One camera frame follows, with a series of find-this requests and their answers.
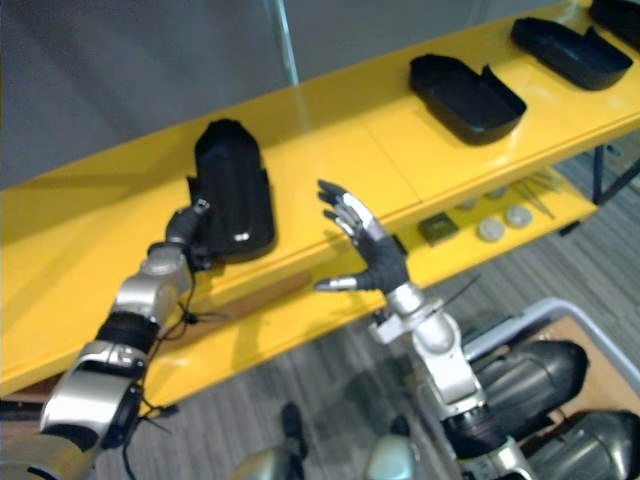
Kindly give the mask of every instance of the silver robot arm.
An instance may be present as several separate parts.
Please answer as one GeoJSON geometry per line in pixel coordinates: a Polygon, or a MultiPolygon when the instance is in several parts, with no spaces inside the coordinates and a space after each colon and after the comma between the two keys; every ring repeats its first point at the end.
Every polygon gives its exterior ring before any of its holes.
{"type": "Polygon", "coordinates": [[[358,198],[329,182],[320,181],[319,186],[320,199],[333,207],[325,210],[325,216],[350,237],[367,269],[321,280],[314,288],[380,290],[391,314],[371,325],[370,332],[380,343],[398,338],[409,342],[419,400],[435,411],[462,471],[475,480],[509,474],[534,480],[517,444],[493,420],[482,386],[463,353],[458,324],[444,311],[442,300],[429,300],[411,282],[400,246],[358,198]]]}
{"type": "Polygon", "coordinates": [[[132,433],[150,352],[180,296],[192,288],[188,249],[208,208],[200,200],[176,212],[165,242],[152,246],[140,270],[125,280],[96,339],[58,382],[40,433],[3,448],[1,478],[85,478],[101,451],[122,445],[132,433]]]}

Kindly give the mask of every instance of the gray wall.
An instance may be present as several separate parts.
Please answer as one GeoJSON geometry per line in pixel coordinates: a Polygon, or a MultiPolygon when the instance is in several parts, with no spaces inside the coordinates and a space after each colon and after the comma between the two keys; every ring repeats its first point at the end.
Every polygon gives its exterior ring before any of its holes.
{"type": "MultiPolygon", "coordinates": [[[[286,2],[302,80],[549,0],[286,2]]],[[[9,0],[0,187],[282,88],[271,0],[9,0]]]]}

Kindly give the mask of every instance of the black plastic tray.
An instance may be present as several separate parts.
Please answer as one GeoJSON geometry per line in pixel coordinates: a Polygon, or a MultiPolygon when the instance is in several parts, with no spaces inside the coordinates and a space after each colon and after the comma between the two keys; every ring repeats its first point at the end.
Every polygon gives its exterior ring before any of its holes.
{"type": "Polygon", "coordinates": [[[197,177],[189,177],[191,200],[211,208],[196,232],[194,255],[210,260],[245,261],[268,252],[276,231],[267,171],[258,142],[240,122],[209,124],[195,146],[197,177]]]}
{"type": "Polygon", "coordinates": [[[452,57],[414,58],[411,87],[449,130],[472,145],[505,136],[527,109],[488,66],[478,75],[452,57]]]}
{"type": "Polygon", "coordinates": [[[610,87],[633,64],[593,27],[580,35],[556,22],[521,18],[513,24],[511,38],[549,68],[589,90],[610,87]]]}
{"type": "Polygon", "coordinates": [[[591,17],[640,50],[640,5],[625,0],[593,0],[591,17]]]}

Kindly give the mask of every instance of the cable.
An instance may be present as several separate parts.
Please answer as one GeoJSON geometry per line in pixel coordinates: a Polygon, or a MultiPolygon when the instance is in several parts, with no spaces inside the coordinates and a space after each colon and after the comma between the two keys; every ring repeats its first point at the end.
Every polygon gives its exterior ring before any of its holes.
{"type": "MultiPolygon", "coordinates": [[[[194,325],[200,322],[212,322],[214,321],[213,318],[216,318],[216,317],[220,319],[225,319],[225,320],[229,318],[229,315],[221,312],[211,311],[211,312],[202,312],[202,313],[192,313],[189,310],[189,307],[191,306],[191,300],[193,299],[195,288],[196,288],[195,274],[193,273],[193,271],[191,271],[190,273],[191,273],[191,289],[189,290],[189,295],[187,296],[187,299],[184,302],[184,305],[182,303],[178,303],[178,307],[180,307],[180,310],[182,310],[182,315],[180,316],[180,320],[178,320],[163,335],[161,335],[158,338],[158,340],[156,341],[156,343],[154,344],[151,350],[151,353],[149,354],[149,361],[148,361],[149,364],[151,364],[151,361],[154,359],[154,357],[156,356],[156,354],[158,353],[158,351],[160,350],[160,347],[164,342],[171,342],[171,341],[175,341],[182,338],[186,333],[187,329],[189,328],[189,325],[194,325]],[[203,317],[213,317],[213,318],[209,320],[205,320],[203,317]],[[182,328],[180,329],[179,332],[175,333],[179,327],[182,327],[182,328]]],[[[140,380],[140,384],[142,386],[144,386],[146,377],[147,377],[147,372],[145,372],[144,376],[140,380]]],[[[153,426],[165,432],[171,433],[162,425],[157,424],[156,422],[154,422],[149,418],[155,412],[159,412],[160,414],[162,414],[167,410],[167,407],[164,407],[162,405],[153,405],[151,402],[149,402],[149,400],[147,400],[144,394],[142,396],[142,403],[144,403],[149,410],[147,410],[143,415],[138,417],[135,425],[133,426],[133,429],[131,430],[131,434],[127,437],[127,439],[122,445],[122,463],[124,464],[124,469],[127,472],[127,475],[130,480],[136,480],[136,475],[133,472],[133,469],[131,468],[128,448],[129,448],[129,445],[131,444],[131,439],[133,438],[133,435],[138,429],[138,426],[142,422],[147,421],[147,422],[150,422],[153,426]]]]}
{"type": "MultiPolygon", "coordinates": [[[[188,318],[189,315],[191,315],[190,312],[189,312],[189,306],[191,305],[191,299],[193,298],[193,294],[194,294],[195,289],[196,289],[195,274],[193,273],[193,271],[190,271],[190,273],[191,273],[191,289],[189,290],[189,295],[187,296],[187,300],[185,301],[184,305],[181,304],[181,303],[178,303],[178,306],[182,310],[182,315],[180,317],[180,320],[178,322],[176,322],[175,325],[172,325],[163,335],[161,335],[158,338],[158,340],[154,344],[151,352],[149,353],[148,364],[151,364],[151,361],[154,359],[154,357],[158,353],[158,350],[160,350],[160,346],[164,342],[178,340],[187,331],[187,327],[189,325],[189,323],[187,322],[187,318],[188,318]],[[182,330],[179,333],[177,333],[176,335],[172,336],[172,334],[180,326],[182,326],[182,330]]],[[[140,380],[140,384],[143,386],[143,389],[142,389],[143,391],[144,391],[144,383],[145,383],[145,381],[147,379],[147,372],[148,371],[149,370],[147,369],[147,371],[144,373],[144,376],[140,380]]],[[[124,464],[124,469],[127,472],[127,476],[129,477],[130,480],[136,480],[136,475],[133,472],[133,469],[131,468],[131,462],[129,461],[129,452],[128,452],[128,448],[129,448],[129,445],[131,444],[131,439],[133,438],[133,435],[136,433],[136,430],[138,429],[138,426],[142,422],[147,421],[147,420],[151,421],[151,420],[149,420],[149,416],[151,414],[153,414],[156,411],[159,411],[160,413],[162,413],[164,410],[166,410],[166,407],[163,407],[161,405],[153,405],[151,402],[149,402],[149,400],[146,399],[144,394],[142,396],[142,403],[144,403],[149,408],[149,410],[147,410],[144,413],[144,415],[141,415],[141,416],[138,417],[138,419],[136,420],[135,425],[133,426],[133,428],[131,430],[131,434],[126,438],[126,440],[122,444],[122,463],[124,464]]],[[[155,422],[151,421],[151,423],[154,426],[159,427],[159,428],[167,431],[166,429],[164,429],[164,427],[156,424],[155,422]]]]}
{"type": "Polygon", "coordinates": [[[469,280],[464,287],[462,287],[460,290],[458,290],[456,293],[454,293],[451,297],[449,297],[449,299],[446,300],[444,302],[444,304],[442,305],[442,308],[446,307],[447,305],[449,305],[449,304],[453,303],[455,300],[457,300],[460,297],[460,295],[462,295],[464,292],[466,292],[469,289],[469,287],[471,285],[473,285],[474,283],[476,283],[478,280],[480,280],[480,274],[477,274],[475,277],[473,277],[471,280],[469,280]]]}

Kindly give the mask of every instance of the yellow shelf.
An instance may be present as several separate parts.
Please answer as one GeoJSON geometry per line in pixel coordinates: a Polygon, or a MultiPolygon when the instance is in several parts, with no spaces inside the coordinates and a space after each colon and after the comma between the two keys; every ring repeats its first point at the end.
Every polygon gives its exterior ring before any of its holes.
{"type": "MultiPolygon", "coordinates": [[[[574,2],[530,15],[581,31],[589,23],[574,2]]],[[[184,176],[193,173],[193,145],[209,121],[237,118],[258,140],[279,236],[269,254],[200,278],[198,295],[216,304],[347,251],[320,214],[318,178],[357,192],[398,230],[640,126],[638,52],[605,32],[634,64],[614,86],[583,91],[514,47],[512,23],[423,42],[3,191],[0,395],[62,371],[95,335],[119,285],[188,203],[184,176]],[[409,89],[408,61],[425,52],[456,55],[478,70],[489,62],[527,103],[521,124],[491,145],[460,143],[409,89]]]]}
{"type": "MultiPolygon", "coordinates": [[[[447,212],[460,231],[435,247],[430,247],[422,239],[415,225],[398,231],[397,235],[409,251],[409,268],[414,281],[422,286],[431,285],[574,220],[585,218],[596,210],[566,181],[562,183],[560,192],[539,186],[532,186],[532,189],[551,209],[555,219],[537,211],[510,188],[500,199],[483,197],[470,211],[452,209],[447,212]],[[504,237],[496,243],[484,242],[476,236],[480,220],[489,216],[500,218],[507,207],[515,204],[524,205],[533,213],[531,225],[523,229],[507,227],[504,237]]],[[[312,276],[315,281],[360,270],[363,266],[355,252],[350,250],[337,261],[316,267],[312,276]]],[[[152,364],[147,380],[148,396],[152,403],[174,403],[382,305],[383,298],[377,292],[328,294],[306,288],[208,334],[204,333],[210,328],[207,325],[193,327],[201,328],[202,336],[194,335],[198,337],[194,342],[163,351],[152,364]]],[[[194,310],[210,308],[211,305],[196,304],[194,310]]]]}

